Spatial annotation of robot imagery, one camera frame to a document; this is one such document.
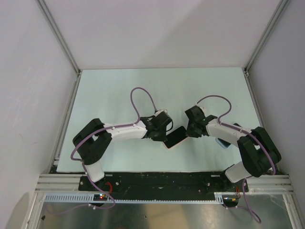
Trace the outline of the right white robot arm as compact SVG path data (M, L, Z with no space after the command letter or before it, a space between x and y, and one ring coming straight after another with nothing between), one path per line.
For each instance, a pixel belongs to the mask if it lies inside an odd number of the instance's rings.
M271 137L260 126L244 129L221 122L214 115L206 116L203 108L198 105L186 110L185 114L188 117L186 134L189 137L212 136L239 149L241 162L223 171L224 177L220 179L223 190L232 191L242 179L260 177L269 169L275 171L275 165L282 159Z

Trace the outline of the black smartphone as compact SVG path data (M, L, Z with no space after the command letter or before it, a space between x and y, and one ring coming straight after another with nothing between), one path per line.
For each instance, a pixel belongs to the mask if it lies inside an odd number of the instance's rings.
M166 136L164 145L167 149L174 147L180 142L184 141L188 136L186 135L186 129L184 126L180 126Z

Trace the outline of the pink phone case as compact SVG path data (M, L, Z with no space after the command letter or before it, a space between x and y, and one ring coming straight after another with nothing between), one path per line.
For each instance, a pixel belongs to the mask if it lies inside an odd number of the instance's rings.
M166 144L166 143L163 143L163 145L164 145L164 147L165 147L166 149L173 149L173 148L175 148L176 146L181 145L181 143L185 142L187 139L188 139L188 137L186 137L186 138L183 139L182 141L177 142L176 144L173 144L172 146L170 146L170 145L168 145L168 144Z

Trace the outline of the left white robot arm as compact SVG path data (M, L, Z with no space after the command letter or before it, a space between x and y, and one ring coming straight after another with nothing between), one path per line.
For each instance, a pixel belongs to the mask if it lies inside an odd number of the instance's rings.
M149 117L140 117L135 123L111 125L92 119L72 140L75 146L71 160L78 153L84 171L89 176L89 185L95 190L105 187L105 173L100 160L110 143L128 139L151 139L166 141L167 126L173 120L165 110L159 110Z

